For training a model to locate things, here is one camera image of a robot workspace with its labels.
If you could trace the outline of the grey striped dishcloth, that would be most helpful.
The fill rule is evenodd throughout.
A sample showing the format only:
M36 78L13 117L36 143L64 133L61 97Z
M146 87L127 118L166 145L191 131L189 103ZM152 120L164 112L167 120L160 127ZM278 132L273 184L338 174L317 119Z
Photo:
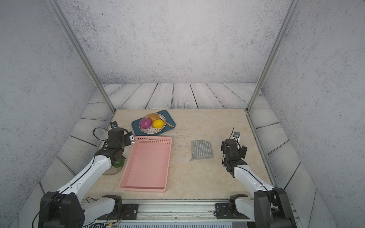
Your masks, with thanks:
M192 141L192 156L190 161L213 158L213 151L210 141Z

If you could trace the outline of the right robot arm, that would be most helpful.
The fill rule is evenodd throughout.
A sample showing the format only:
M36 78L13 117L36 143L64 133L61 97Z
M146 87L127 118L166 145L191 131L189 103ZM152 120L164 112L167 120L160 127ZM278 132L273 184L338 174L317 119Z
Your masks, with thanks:
M253 198L246 194L230 196L228 203L215 204L217 219L251 219L249 228L296 228L287 193L263 181L243 160L247 147L237 139L222 141L222 165L233 178L241 182Z

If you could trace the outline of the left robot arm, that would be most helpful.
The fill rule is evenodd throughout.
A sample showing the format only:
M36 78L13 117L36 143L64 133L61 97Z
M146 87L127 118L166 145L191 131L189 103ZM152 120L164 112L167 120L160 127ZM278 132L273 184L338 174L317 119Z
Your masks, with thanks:
M120 196L106 195L86 205L81 204L93 184L124 159L125 147L135 141L133 133L121 127L113 127L107 133L105 147L95 153L79 174L56 192L47 192L41 198L40 210L35 216L40 228L81 228L102 217L122 218L124 211Z

